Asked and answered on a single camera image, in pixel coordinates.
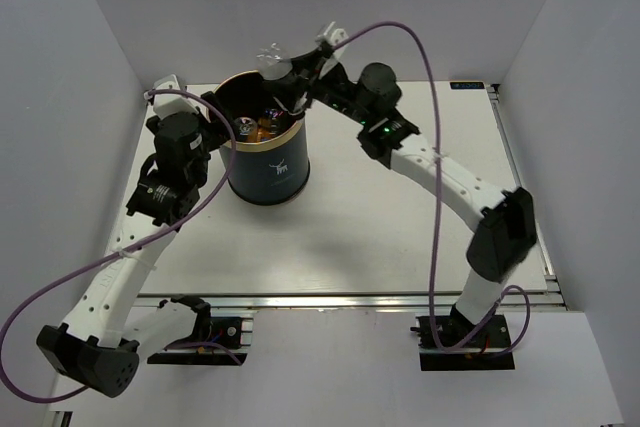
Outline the small clear black-label bottle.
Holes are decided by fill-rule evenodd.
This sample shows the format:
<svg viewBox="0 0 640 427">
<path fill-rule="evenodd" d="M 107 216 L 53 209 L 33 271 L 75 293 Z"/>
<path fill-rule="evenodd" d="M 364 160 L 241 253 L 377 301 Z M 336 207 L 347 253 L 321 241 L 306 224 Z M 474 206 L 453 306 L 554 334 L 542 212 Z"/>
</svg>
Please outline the small clear black-label bottle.
<svg viewBox="0 0 640 427">
<path fill-rule="evenodd" d="M 257 70 L 264 80 L 273 81 L 286 77 L 292 70 L 288 52 L 278 43 L 272 43 L 256 55 Z"/>
</svg>

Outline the orange juice bottle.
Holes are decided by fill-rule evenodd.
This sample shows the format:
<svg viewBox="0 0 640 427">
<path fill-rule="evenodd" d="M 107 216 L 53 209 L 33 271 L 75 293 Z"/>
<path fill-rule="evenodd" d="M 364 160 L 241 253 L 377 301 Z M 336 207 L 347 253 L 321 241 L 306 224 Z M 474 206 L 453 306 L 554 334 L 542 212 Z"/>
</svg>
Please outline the orange juice bottle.
<svg viewBox="0 0 640 427">
<path fill-rule="evenodd" d="M 279 128 L 274 124 L 258 124 L 248 135 L 247 142 L 258 144 L 275 139 L 279 136 Z"/>
</svg>

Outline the large clear blue-label bottle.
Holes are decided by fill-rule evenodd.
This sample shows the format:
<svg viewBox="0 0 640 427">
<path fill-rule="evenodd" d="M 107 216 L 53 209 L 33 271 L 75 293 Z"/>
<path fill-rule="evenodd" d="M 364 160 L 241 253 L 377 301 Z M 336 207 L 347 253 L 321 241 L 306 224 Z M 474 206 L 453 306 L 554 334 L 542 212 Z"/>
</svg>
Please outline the large clear blue-label bottle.
<svg viewBox="0 0 640 427">
<path fill-rule="evenodd" d="M 238 142 L 255 143 L 258 137 L 259 125 L 251 117 L 238 117 L 234 120 L 234 129 Z"/>
</svg>

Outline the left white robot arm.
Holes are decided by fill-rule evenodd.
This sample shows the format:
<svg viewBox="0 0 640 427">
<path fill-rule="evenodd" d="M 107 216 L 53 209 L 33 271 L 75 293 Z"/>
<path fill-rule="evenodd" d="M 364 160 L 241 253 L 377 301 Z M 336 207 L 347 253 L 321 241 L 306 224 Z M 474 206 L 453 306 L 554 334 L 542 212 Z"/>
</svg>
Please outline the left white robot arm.
<svg viewBox="0 0 640 427">
<path fill-rule="evenodd" d="M 164 300 L 133 324 L 127 319 L 163 252 L 212 201 L 200 196 L 212 152 L 236 142 L 231 116 L 212 92 L 166 88 L 145 97 L 154 111 L 147 127 L 155 151 L 141 167 L 116 240 L 76 306 L 36 339 L 59 374 L 110 398 L 156 353 L 211 336 L 211 307 L 193 295 Z"/>
</svg>

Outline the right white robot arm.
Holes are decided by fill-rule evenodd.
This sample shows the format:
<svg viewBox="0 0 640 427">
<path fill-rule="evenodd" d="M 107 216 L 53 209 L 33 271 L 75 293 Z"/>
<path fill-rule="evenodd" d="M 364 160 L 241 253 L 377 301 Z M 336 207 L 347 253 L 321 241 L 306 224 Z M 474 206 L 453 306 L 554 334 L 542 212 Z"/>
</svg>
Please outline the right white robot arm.
<svg viewBox="0 0 640 427">
<path fill-rule="evenodd" d="M 501 189 L 443 156 L 399 112 L 402 91 L 386 64 L 368 64 L 352 82 L 333 54 L 316 49 L 269 59 L 259 73 L 265 90 L 293 116 L 320 102 L 360 124 L 357 139 L 371 159 L 433 194 L 438 209 L 448 207 L 466 224 L 470 272 L 446 324 L 432 335 L 443 349 L 477 344 L 513 271 L 537 244 L 532 195 L 522 187 Z"/>
</svg>

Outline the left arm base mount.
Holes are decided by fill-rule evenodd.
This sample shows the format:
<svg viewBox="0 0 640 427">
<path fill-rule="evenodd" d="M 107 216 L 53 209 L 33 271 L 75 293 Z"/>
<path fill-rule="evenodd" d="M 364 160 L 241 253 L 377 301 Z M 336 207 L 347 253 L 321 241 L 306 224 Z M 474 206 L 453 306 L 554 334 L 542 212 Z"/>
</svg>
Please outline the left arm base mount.
<svg viewBox="0 0 640 427">
<path fill-rule="evenodd" d="M 242 366 L 248 356 L 253 318 L 239 314 L 217 314 L 204 299 L 179 295 L 160 302 L 160 307 L 187 307 L 195 315 L 191 333 L 172 341 L 168 348 L 151 355 L 150 365 Z"/>
</svg>

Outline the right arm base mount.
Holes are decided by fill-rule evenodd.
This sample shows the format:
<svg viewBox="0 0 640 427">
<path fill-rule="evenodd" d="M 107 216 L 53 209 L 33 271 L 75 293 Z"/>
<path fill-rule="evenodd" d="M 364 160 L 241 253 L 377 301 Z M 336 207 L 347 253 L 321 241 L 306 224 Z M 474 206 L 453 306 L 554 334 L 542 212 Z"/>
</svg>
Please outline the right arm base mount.
<svg viewBox="0 0 640 427">
<path fill-rule="evenodd" d="M 418 316 L 410 332 L 418 343 L 420 368 L 423 372 L 511 371 L 515 361 L 511 352 L 511 336 L 504 315 L 494 315 L 463 347 L 446 353 L 433 339 L 430 317 Z"/>
</svg>

